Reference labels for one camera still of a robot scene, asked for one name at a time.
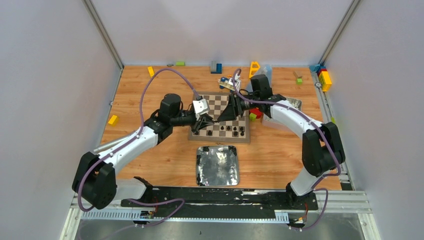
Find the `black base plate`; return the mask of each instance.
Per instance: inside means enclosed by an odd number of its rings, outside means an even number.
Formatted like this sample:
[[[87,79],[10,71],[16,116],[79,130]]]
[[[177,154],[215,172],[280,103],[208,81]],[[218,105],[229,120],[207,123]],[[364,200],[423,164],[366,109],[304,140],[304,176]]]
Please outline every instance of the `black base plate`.
[[[184,206],[173,215],[176,218],[273,219],[274,210],[305,210],[305,204],[290,207],[286,192],[272,189],[154,186],[152,195],[148,203],[155,203],[156,198],[159,202],[184,199]],[[306,198],[309,210],[318,209],[316,200],[314,193]],[[155,217],[166,217],[179,205],[178,201],[160,205]],[[128,200],[123,200],[121,206],[140,207]]]

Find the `blue block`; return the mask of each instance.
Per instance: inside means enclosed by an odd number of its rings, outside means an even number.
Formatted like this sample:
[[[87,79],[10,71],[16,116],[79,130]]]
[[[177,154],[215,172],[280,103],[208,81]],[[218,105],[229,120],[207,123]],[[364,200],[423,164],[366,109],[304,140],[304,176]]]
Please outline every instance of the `blue block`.
[[[310,65],[309,66],[309,70],[311,73],[315,73],[316,71],[318,71],[320,69],[321,65],[316,64],[316,65]]]
[[[211,74],[222,74],[223,73],[223,65],[222,63],[216,64],[216,71],[211,71]]]

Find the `wooden table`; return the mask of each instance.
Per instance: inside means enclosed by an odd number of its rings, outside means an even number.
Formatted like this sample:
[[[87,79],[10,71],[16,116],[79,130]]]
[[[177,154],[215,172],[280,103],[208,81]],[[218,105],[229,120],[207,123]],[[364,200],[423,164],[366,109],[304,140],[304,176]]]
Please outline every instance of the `wooden table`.
[[[155,71],[163,66],[153,66]],[[210,74],[209,67],[173,67],[188,78],[198,92],[228,92],[220,89],[217,80],[232,75],[236,67],[224,66],[222,74]],[[303,84],[297,85],[293,71],[303,74]],[[242,67],[242,87],[248,83],[249,68]],[[116,126],[107,125],[102,143],[128,135],[141,123],[139,103],[141,93],[149,81],[147,66],[126,66],[117,89],[110,116],[119,116]],[[273,68],[272,89],[276,94],[302,100],[302,111],[322,121],[320,105],[308,68]],[[147,90],[143,100],[143,116],[146,120],[159,108],[165,94],[181,96],[184,106],[192,101],[193,92],[175,73],[161,72]],[[302,141],[292,132],[265,127],[260,121],[250,124],[250,144],[236,143],[240,170],[240,182],[236,188],[285,189],[302,169]],[[210,141],[189,141],[188,126],[174,127],[172,135],[158,146],[142,153],[119,174],[118,178],[139,176],[156,186],[197,186],[196,149],[216,145]],[[340,190],[338,177],[328,177],[320,187]]]

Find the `gray wall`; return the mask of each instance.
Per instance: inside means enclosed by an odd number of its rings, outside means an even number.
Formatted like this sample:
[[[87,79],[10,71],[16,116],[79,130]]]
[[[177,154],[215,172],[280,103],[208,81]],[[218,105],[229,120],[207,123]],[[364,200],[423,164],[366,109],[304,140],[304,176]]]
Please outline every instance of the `gray wall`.
[[[363,1],[329,56],[350,173],[384,240],[422,239],[424,2]]]
[[[93,0],[126,65],[319,61],[351,0]]]
[[[58,239],[119,70],[81,0],[0,3],[0,239]]]

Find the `purple cable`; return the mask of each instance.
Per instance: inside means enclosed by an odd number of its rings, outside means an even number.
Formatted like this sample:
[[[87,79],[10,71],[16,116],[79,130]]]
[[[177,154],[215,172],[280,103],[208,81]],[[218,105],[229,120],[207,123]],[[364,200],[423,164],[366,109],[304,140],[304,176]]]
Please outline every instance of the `purple cable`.
[[[240,76],[240,74],[242,73],[242,69],[241,68],[237,68],[235,71],[234,71],[234,74],[232,75],[233,77],[234,77],[234,79],[236,78],[236,75],[238,75],[238,76]],[[295,112],[295,113],[297,113],[299,116],[301,116],[303,119],[305,119],[308,123],[310,123],[317,131],[318,131],[318,133],[319,133],[319,135],[321,136],[321,138],[322,138],[322,140],[324,141],[324,143],[325,143],[325,146],[327,147],[327,149],[328,149],[328,151],[329,151],[329,153],[330,153],[330,155],[331,155],[331,157],[332,157],[332,159],[334,160],[334,163],[335,163],[335,165],[336,165],[336,167],[337,167],[337,173],[327,173],[327,174],[323,174],[313,185],[312,185],[312,189],[314,189],[325,177],[329,177],[329,176],[339,176],[340,175],[340,173],[342,172],[342,169],[340,168],[340,164],[339,164],[339,161],[337,160],[337,157],[334,155],[334,152],[333,152],[333,150],[331,149],[331,147],[330,147],[330,144],[329,144],[329,142],[327,141],[327,138],[326,138],[326,136],[324,135],[324,133],[323,133],[323,131],[313,122],[313,121],[311,121],[311,119],[308,117],[308,116],[306,116],[303,112],[301,112],[301,111],[299,111],[299,110],[297,110],[296,108],[293,108],[293,107],[289,107],[289,106],[287,106],[287,105],[284,105],[284,104],[281,104],[281,103],[277,103],[277,102],[272,102],[272,101],[256,101],[256,100],[250,100],[250,99],[247,99],[247,98],[245,98],[240,92],[239,92],[239,90],[236,88],[236,81],[234,80],[234,81],[232,81],[232,86],[234,87],[234,91],[235,91],[235,93],[237,94],[237,96],[239,97],[239,98],[241,98],[241,99],[243,99],[244,101],[246,101],[246,102],[250,102],[250,103],[254,103],[254,104],[269,104],[269,105],[277,105],[277,106],[280,106],[280,107],[283,107],[283,108],[286,108],[287,110],[291,110],[291,111],[293,111],[293,112]],[[305,227],[305,228],[302,228],[303,230],[308,230],[308,229],[311,229],[311,228],[313,228],[313,227],[315,227],[317,224],[318,224],[318,222],[321,220],[321,217],[323,216],[323,214],[324,214],[324,211],[326,210],[326,207],[327,207],[327,202],[328,202],[328,199],[329,199],[329,191],[326,189],[326,188],[319,188],[319,189],[316,189],[315,191],[325,191],[326,192],[326,197],[325,197],[325,202],[324,202],[324,206],[322,207],[322,212],[321,212],[321,214],[319,215],[319,217],[318,217],[318,219],[311,225],[311,226],[308,226],[308,227]]]
[[[186,202],[186,201],[185,201],[184,199],[182,199],[182,198],[175,198],[175,199],[172,199],[172,200],[162,201],[162,202],[156,202],[156,203],[144,203],[144,202],[136,201],[136,200],[134,200],[134,199],[128,199],[128,201],[133,202],[133,203],[138,204],[138,205],[141,205],[141,206],[147,206],[147,207],[160,206],[160,205],[165,205],[165,204],[170,204],[170,203],[173,203],[173,202],[181,201],[181,204],[180,204],[177,208],[175,208],[175,210],[174,210],[174,211],[172,211],[172,212],[171,212],[168,216],[164,217],[163,219],[161,219],[161,220],[159,220],[159,221],[157,221],[157,222],[155,222],[155,223],[151,223],[151,224],[136,224],[136,226],[138,226],[138,227],[142,227],[142,228],[145,228],[145,227],[153,227],[153,226],[156,226],[156,225],[159,225],[159,224],[161,224],[161,223],[165,222],[167,219],[169,219],[170,217],[172,217],[172,215],[174,215],[174,214],[175,214],[178,210],[180,210],[180,208],[181,208],[181,207],[184,205],[184,203]],[[82,229],[83,227],[85,227],[85,225],[82,225],[82,226],[80,226],[80,227],[78,228],[78,239],[79,239],[79,240],[83,240],[83,239],[81,238],[81,229]],[[109,234],[109,235],[107,235],[107,236],[103,237],[101,240],[108,239],[108,238],[110,238],[110,237],[112,237],[112,236],[114,236],[114,235],[116,235],[116,234],[118,234],[118,233],[120,233],[120,232],[122,232],[122,231],[124,231],[124,230],[131,229],[131,228],[134,228],[134,225],[125,226],[125,227],[123,227],[123,228],[121,228],[121,229],[118,229],[118,230],[116,230],[116,231],[112,232],[111,234]]]
[[[166,68],[162,68],[162,69],[160,69],[159,71],[157,71],[151,78],[150,78],[150,80],[148,81],[148,83],[147,83],[147,85],[146,85],[146,87],[144,88],[144,90],[143,90],[143,93],[141,94],[141,98],[140,98],[140,118],[141,118],[141,127],[140,127],[140,131],[138,131],[138,134],[141,134],[142,132],[143,132],[143,128],[144,128],[144,118],[143,118],[143,110],[142,110],[142,104],[143,104],[143,99],[144,99],[144,97],[145,97],[145,94],[146,94],[146,91],[147,91],[147,88],[149,87],[149,85],[150,85],[150,83],[152,83],[152,81],[153,81],[153,79],[159,74],[159,73],[161,73],[161,72],[163,72],[163,71],[171,71],[171,72],[174,72],[174,73],[176,73],[178,76],[180,76],[186,83],[187,83],[187,85],[191,88],[191,90],[193,91],[193,93],[194,93],[194,95],[196,96],[196,98],[198,98],[199,97],[199,94],[198,94],[198,92],[195,90],[195,88],[193,87],[193,85],[189,82],[189,80],[184,76],[184,75],[182,75],[179,71],[177,71],[177,70],[175,70],[175,69],[172,69],[172,68],[169,68],[169,67],[166,67]],[[85,208],[84,206],[83,206],[83,201],[82,201],[82,198],[81,198],[81,196],[82,196],[82,193],[83,193],[83,186],[84,186],[84,184],[86,183],[86,180],[87,180],[87,178],[88,178],[88,176],[90,175],[90,173],[101,163],[101,162],[103,162],[104,160],[106,160],[107,158],[109,158],[109,157],[112,157],[115,153],[117,153],[118,151],[120,151],[121,149],[123,149],[123,148],[125,148],[126,146],[128,146],[130,143],[132,143],[134,140],[136,140],[137,139],[137,137],[136,136],[134,136],[133,138],[131,138],[130,140],[128,140],[127,142],[125,142],[124,144],[122,144],[121,146],[119,146],[119,147],[117,147],[116,149],[114,149],[110,154],[107,154],[107,155],[105,155],[105,156],[103,156],[102,158],[100,158],[98,161],[96,161],[88,170],[87,170],[87,172],[84,174],[84,176],[82,177],[82,179],[81,179],[81,182],[79,183],[79,186],[78,186],[78,196],[77,196],[77,201],[78,201],[78,206],[79,206],[79,208],[83,211],[83,212],[88,212],[88,211],[91,211],[93,208],[94,208],[94,206],[91,206],[91,207],[89,207],[89,208]]]

